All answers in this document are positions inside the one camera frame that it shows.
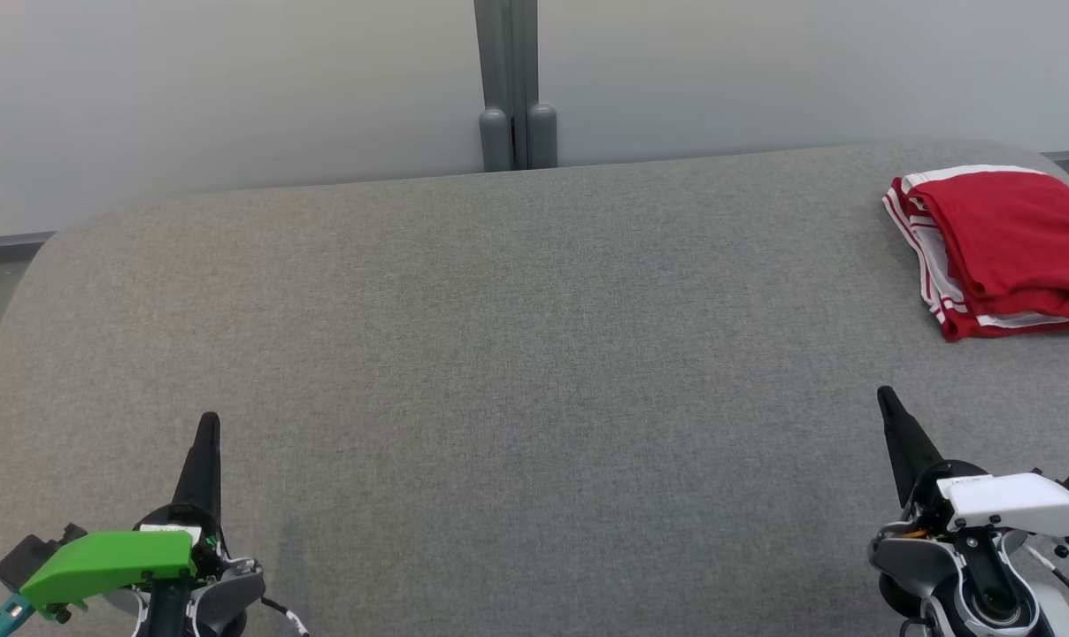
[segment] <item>sofa cushion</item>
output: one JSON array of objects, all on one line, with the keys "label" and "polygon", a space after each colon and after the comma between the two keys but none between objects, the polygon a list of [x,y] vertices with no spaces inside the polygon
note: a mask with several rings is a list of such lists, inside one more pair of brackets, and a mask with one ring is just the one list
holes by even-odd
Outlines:
[{"label": "sofa cushion", "polygon": [[[1069,471],[1069,335],[944,342],[880,205],[962,162],[1065,177],[907,142],[62,231],[0,329],[0,557],[133,526],[215,410],[228,541],[316,635],[894,635],[866,563],[899,513],[880,384],[944,455]],[[66,630],[133,626],[92,616]],[[251,609],[248,635],[286,631]]]}]

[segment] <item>red cloth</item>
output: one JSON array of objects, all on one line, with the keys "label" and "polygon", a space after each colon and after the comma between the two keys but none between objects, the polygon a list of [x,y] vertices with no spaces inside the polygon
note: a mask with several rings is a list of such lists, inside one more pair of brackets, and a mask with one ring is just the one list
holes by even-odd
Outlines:
[{"label": "red cloth", "polygon": [[914,186],[976,314],[1069,317],[1069,186],[1049,174],[975,172]]},{"label": "red cloth", "polygon": [[1069,329],[1069,186],[962,166],[895,178],[885,206],[949,342]]}]

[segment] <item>teal component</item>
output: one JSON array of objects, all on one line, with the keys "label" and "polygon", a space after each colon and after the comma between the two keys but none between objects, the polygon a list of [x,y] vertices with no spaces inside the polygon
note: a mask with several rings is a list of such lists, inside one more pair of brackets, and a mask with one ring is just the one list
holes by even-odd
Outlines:
[{"label": "teal component", "polygon": [[14,593],[0,606],[0,637],[9,637],[35,613],[28,597]]}]

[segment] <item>white stripe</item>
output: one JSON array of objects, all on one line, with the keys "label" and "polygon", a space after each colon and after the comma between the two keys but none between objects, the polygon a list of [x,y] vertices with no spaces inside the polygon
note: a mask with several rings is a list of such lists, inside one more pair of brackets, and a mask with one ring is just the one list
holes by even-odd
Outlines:
[{"label": "white stripe", "polygon": [[956,302],[948,297],[943,298],[943,307],[947,307],[948,310],[956,310],[960,314],[967,314],[967,307],[962,302]]},{"label": "white stripe", "polygon": [[928,170],[926,172],[912,172],[900,181],[900,188],[903,192],[908,193],[908,190],[914,189],[920,184],[942,182],[944,178],[959,177],[960,174],[973,174],[976,172],[1028,172],[1032,174],[1044,174],[1041,170],[1021,168],[1021,166],[995,166],[988,165],[988,162],[975,162],[974,165]]},{"label": "white stripe", "polygon": [[[948,251],[943,243],[943,233],[938,229],[909,229],[919,240],[924,252],[924,261],[928,262],[928,273],[932,276],[936,290],[943,298],[950,298],[962,305],[966,299],[963,290],[956,279],[948,277]],[[957,311],[967,311],[966,307],[956,307]]]},{"label": "white stripe", "polygon": [[882,204],[885,205],[885,209],[889,214],[889,217],[892,217],[892,221],[900,229],[900,234],[903,234],[903,240],[907,240],[908,245],[912,246],[912,249],[916,251],[916,258],[919,259],[919,298],[923,298],[924,302],[928,304],[929,310],[935,311],[938,306],[935,306],[935,299],[931,295],[932,286],[928,283],[928,265],[924,263],[924,252],[920,251],[915,238],[910,234],[908,223],[903,221],[903,212],[899,211],[898,213],[896,209],[900,207],[896,190],[889,188],[886,196],[882,198]]},{"label": "white stripe", "polygon": [[975,318],[979,320],[980,326],[1005,327],[1008,330],[1017,330],[1020,327],[1054,326],[1056,323],[1069,322],[1065,316],[1048,316],[1037,311],[1020,311],[1019,314],[979,314]]}]

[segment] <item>white wall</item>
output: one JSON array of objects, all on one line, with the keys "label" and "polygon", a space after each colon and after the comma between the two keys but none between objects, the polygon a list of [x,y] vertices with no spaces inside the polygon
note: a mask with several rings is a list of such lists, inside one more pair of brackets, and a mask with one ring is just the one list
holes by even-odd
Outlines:
[{"label": "white wall", "polygon": [[0,0],[0,234],[482,169],[470,0]]},{"label": "white wall", "polygon": [[893,138],[1069,150],[1069,0],[543,0],[563,166]]}]

